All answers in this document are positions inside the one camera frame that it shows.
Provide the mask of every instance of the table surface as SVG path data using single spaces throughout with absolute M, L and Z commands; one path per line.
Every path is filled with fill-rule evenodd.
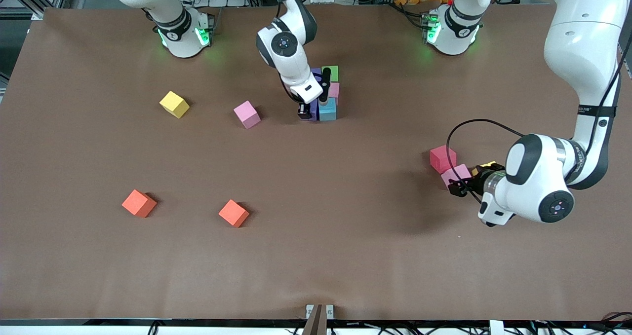
M 2 318 L 600 319 L 632 308 L 630 106 L 610 172 L 557 224 L 488 228 L 428 150 L 490 117 L 570 137 L 577 99 L 547 68 L 554 7 L 493 6 L 449 57 L 389 7 L 311 6 L 312 67 L 340 66 L 335 122 L 298 121 L 255 47 L 275 8 L 228 9 L 213 46 L 172 57 L 136 10 L 47 11 L 0 107 Z M 191 109 L 176 119 L 169 90 Z M 625 81 L 622 97 L 630 93 Z M 262 122 L 241 126 L 250 100 Z M 459 163 L 516 137 L 472 124 Z M 149 218 L 120 203 L 158 200 Z M 229 200 L 250 217 L 235 229 Z

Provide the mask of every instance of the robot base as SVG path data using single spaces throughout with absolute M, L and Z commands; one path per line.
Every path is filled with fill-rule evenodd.
M 180 40 L 171 41 L 160 34 L 162 45 L 178 58 L 191 58 L 195 56 L 201 52 L 202 49 L 210 46 L 213 38 L 215 16 L 199 12 L 193 8 L 187 8 L 187 11 L 191 14 L 192 24 L 189 30 L 182 34 Z
M 445 11 L 450 8 L 449 5 L 443 4 L 440 7 L 430 11 L 430 14 L 436 15 L 438 24 L 432 30 L 428 31 L 426 41 L 436 47 L 437 50 L 448 55 L 463 54 L 465 50 L 476 40 L 476 33 L 478 27 L 474 29 L 468 36 L 464 38 L 458 38 L 456 34 L 450 29 L 444 21 Z

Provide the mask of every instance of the green cube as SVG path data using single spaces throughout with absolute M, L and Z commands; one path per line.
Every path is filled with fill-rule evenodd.
M 334 67 L 322 67 L 323 70 L 325 70 L 325 68 L 329 68 L 331 70 L 331 79 L 329 81 L 338 82 L 338 65 Z

